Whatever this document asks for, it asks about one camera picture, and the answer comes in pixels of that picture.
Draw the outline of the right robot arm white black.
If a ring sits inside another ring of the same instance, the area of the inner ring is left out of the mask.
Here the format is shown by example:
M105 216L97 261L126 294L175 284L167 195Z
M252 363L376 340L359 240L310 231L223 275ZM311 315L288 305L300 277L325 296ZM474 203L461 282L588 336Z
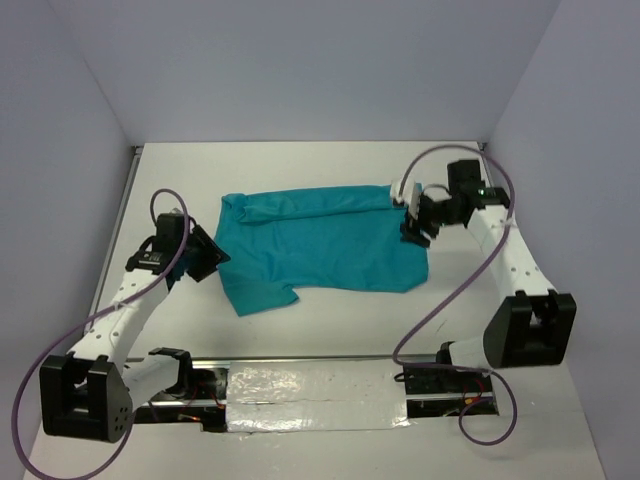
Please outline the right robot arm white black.
M483 332L445 342L436 355L435 380L444 390L465 384L470 369L555 366L565 356L577 304L546 278L516 224L512 202L501 187L490 187L476 160L447 167L448 198L434 200L415 182L402 179L391 199L405 209L404 240L429 246L443 227L463 226L479 245L491 271L500 305Z

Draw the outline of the silver tape patch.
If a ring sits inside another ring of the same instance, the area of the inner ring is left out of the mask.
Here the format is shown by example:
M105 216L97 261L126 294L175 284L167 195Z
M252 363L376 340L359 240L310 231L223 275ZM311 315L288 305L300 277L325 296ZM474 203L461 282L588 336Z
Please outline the silver tape patch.
M389 360L237 362L226 388L233 433L390 430L410 425Z

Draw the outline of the metal base rail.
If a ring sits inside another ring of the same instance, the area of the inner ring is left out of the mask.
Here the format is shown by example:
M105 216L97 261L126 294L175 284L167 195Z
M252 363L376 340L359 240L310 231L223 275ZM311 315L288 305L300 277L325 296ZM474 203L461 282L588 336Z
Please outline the metal base rail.
M140 423L196 423L216 433L372 431L424 418L494 416L489 378L386 359L197 362L184 393L160 392Z

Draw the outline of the teal t shirt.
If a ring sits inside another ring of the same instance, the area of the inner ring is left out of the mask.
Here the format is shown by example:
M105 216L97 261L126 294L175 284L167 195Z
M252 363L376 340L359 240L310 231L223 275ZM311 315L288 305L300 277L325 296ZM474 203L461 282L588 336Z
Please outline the teal t shirt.
M402 240L387 185L222 197L219 268L238 316L289 306L300 288L406 293L429 275L425 249Z

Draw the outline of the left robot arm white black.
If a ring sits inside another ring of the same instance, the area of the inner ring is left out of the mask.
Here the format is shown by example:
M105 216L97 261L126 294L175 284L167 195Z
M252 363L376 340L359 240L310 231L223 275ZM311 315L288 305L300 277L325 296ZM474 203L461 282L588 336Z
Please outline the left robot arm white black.
M184 398L195 388L191 354L156 347L142 361L129 353L154 311L183 276L200 282L228 262L193 220L165 213L156 232L127 260L106 314L65 355L48 356L39 369L46 434L115 443L135 411L161 392Z

